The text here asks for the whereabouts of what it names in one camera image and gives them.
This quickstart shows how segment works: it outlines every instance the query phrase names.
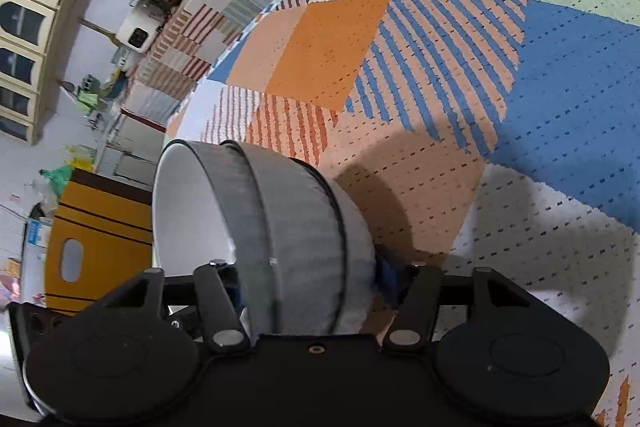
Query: screw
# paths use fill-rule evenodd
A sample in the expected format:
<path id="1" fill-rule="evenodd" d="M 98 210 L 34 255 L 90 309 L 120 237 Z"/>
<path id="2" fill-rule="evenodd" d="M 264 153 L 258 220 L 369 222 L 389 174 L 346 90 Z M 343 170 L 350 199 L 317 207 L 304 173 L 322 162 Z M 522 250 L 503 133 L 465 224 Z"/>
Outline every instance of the screw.
<path id="1" fill-rule="evenodd" d="M 312 355 L 322 355 L 323 353 L 326 352 L 326 349 L 324 349 L 324 346 L 321 346 L 320 344 L 316 344 L 315 346 L 309 347 L 308 351 Z"/>
<path id="2" fill-rule="evenodd" d="M 414 330 L 396 330 L 389 335 L 389 340 L 396 346 L 413 346 L 420 339 L 420 333 Z"/>
<path id="3" fill-rule="evenodd" d="M 213 335 L 213 341 L 220 347 L 237 346 L 244 341 L 244 335 L 238 330 L 222 330 Z"/>

